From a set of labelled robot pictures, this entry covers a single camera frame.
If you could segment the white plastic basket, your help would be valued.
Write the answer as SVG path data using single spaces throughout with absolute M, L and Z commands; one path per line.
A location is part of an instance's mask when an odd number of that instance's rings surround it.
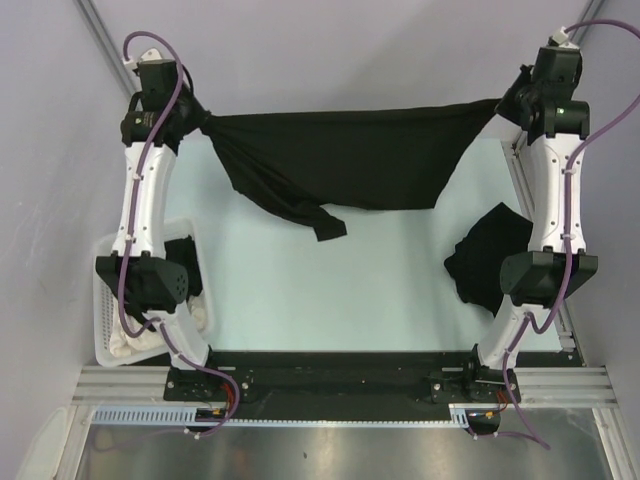
M 200 245 L 198 236 L 198 227 L 189 217 L 174 217 L 166 220 L 164 223 L 164 240 L 170 241 L 174 239 L 186 238 L 192 236 L 195 240 L 196 251 L 198 255 L 199 266 L 204 266 L 204 250 Z M 213 332 L 215 326 L 214 312 L 212 301 L 206 293 L 209 287 L 208 275 L 201 273 L 203 290 L 200 295 L 204 296 L 206 311 L 208 316 L 208 326 L 200 335 L 205 338 Z M 120 365 L 132 365 L 144 360 L 163 355 L 162 351 L 149 352 L 146 354 L 137 354 L 124 359 L 115 358 L 108 348 L 109 337 L 112 331 L 112 299 L 116 298 L 111 292 L 109 286 L 99 277 L 96 272 L 92 275 L 93 283 L 93 325 L 94 325 L 94 345 L 95 357 L 98 363 L 104 367 L 117 367 Z

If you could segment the black printed t shirt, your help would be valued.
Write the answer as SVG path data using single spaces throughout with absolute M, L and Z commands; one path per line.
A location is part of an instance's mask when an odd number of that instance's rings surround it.
M 327 204 L 434 208 L 496 106 L 484 99 L 396 110 L 211 115 L 201 131 L 236 192 L 327 241 L 347 233 Z

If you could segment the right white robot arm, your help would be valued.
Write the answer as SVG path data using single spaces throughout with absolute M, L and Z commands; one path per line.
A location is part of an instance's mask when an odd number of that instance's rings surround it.
M 463 393 L 484 401 L 497 389 L 492 371 L 514 367 L 528 330 L 545 333 L 564 300 L 597 271 L 587 254 L 580 218 L 582 157 L 590 134 L 590 107 L 573 93 L 583 69 L 578 46 L 550 42 L 523 65 L 496 106 L 520 127 L 533 162 L 533 228 L 525 252 L 505 259 L 504 298 L 489 333 L 474 348 L 477 367 L 461 376 Z

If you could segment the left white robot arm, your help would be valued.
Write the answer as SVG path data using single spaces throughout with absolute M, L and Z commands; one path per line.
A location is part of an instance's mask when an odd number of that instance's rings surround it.
M 207 400 L 221 376 L 205 365 L 213 319 L 202 249 L 191 219 L 165 218 L 179 145 L 202 108 L 176 61 L 150 49 L 128 65 L 140 89 L 121 123 L 126 176 L 118 228 L 96 251 L 95 319 L 105 329 L 96 354 L 102 365 L 120 366 L 167 353 L 173 368 L 189 372 L 187 389 Z

